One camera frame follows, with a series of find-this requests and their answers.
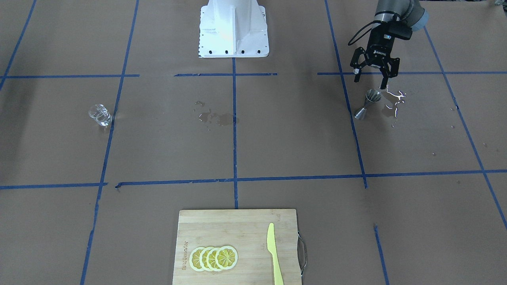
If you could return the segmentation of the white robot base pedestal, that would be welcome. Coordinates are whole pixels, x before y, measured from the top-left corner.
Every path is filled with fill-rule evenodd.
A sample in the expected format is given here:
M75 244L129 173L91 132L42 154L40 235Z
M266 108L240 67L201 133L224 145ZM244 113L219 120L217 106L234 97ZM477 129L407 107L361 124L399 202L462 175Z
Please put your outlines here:
M256 0L210 0L200 9L200 58L268 57L265 7Z

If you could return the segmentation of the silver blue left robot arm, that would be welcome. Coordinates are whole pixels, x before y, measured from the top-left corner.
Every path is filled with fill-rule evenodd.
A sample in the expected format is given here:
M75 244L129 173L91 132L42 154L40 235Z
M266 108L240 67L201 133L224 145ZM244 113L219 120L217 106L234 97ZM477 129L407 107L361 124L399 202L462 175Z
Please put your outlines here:
M410 40L414 31L425 27L429 21L429 13L418 0L379 0L372 22L364 25L348 42L351 46L360 37L369 34L366 48L357 47L350 61L355 74L354 82L358 83L362 70L366 66L378 69L382 76L380 89L385 90L388 80L398 76L400 58L391 56L395 39Z

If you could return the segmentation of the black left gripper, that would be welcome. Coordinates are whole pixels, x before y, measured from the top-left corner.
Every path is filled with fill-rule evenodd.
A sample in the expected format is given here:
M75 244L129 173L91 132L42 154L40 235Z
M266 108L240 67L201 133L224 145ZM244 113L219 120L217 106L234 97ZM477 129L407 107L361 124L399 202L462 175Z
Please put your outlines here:
M387 89L388 80L398 76L400 58L391 58L391 51L394 45L393 32L395 22L372 22L369 41L366 51L357 47L350 60L350 67L353 69L354 83L360 81L364 65L360 62L360 56L365 56L365 65L379 68L383 79L380 85L381 90Z

